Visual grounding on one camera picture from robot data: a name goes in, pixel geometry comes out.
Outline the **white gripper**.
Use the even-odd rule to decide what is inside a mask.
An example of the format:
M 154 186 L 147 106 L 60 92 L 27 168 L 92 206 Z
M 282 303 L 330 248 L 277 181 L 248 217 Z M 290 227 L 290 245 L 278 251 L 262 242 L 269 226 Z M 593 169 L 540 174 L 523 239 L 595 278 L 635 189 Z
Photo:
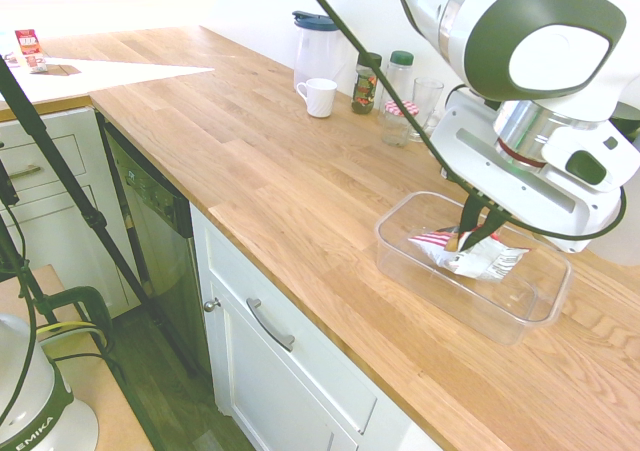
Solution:
M 624 214 L 626 140 L 610 123 L 574 119 L 530 100 L 492 108 L 459 89 L 431 139 L 453 173 L 565 252 L 582 251 Z M 505 224 L 493 210 L 478 226 L 483 209 L 477 195 L 467 197 L 459 251 Z

